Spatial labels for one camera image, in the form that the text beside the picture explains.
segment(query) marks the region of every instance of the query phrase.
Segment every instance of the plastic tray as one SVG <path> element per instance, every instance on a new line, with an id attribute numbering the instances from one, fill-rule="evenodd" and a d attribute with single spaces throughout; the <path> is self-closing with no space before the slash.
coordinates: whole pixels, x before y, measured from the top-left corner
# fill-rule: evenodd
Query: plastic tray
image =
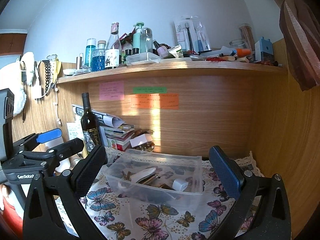
<path id="1" fill-rule="evenodd" d="M 127 66 L 159 63 L 161 58 L 151 52 L 144 52 L 128 56 L 126 58 Z"/>
<path id="2" fill-rule="evenodd" d="M 175 205 L 195 210 L 202 197 L 201 162 L 201 156 L 153 152 L 148 156 L 139 156 L 123 153 L 108 169 L 104 170 L 104 174 L 110 188 L 115 192 L 158 205 Z M 125 174 L 128 171 L 137 173 L 150 167 L 156 167 L 156 174 L 161 177 L 152 186 L 122 179 L 121 171 Z M 159 188 L 164 183 L 172 187 L 175 179 L 187 181 L 188 187 L 183 192 Z"/>

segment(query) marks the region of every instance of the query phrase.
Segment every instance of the wooden cabinet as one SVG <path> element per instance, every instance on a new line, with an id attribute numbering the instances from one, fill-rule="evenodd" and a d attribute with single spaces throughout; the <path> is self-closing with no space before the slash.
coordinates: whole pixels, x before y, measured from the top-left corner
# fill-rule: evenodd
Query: wooden cabinet
<path id="1" fill-rule="evenodd" d="M 22 55 L 26 37 L 24 33 L 0 34 L 0 56 Z"/>

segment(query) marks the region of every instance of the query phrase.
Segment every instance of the green sticky note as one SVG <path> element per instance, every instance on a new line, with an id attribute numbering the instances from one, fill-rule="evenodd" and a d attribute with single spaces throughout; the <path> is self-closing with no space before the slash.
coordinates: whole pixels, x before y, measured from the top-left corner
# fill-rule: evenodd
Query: green sticky note
<path id="1" fill-rule="evenodd" d="M 166 94 L 166 87 L 134 87 L 134 94 Z"/>

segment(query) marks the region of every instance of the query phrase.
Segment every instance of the orange sticky note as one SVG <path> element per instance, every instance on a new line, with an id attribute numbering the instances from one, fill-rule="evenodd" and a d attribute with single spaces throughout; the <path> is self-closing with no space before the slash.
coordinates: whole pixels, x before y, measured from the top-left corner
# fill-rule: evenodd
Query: orange sticky note
<path id="1" fill-rule="evenodd" d="M 131 108 L 179 109 L 179 94 L 136 94 L 131 95 Z"/>

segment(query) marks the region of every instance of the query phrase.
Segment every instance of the blue clamp handle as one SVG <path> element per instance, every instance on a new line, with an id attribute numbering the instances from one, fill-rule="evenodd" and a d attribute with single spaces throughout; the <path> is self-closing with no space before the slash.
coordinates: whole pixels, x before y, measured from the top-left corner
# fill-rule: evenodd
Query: blue clamp handle
<path id="1" fill-rule="evenodd" d="M 62 131 L 59 128 L 53 129 L 48 132 L 40 133 L 36 139 L 38 143 L 46 143 L 62 136 Z"/>

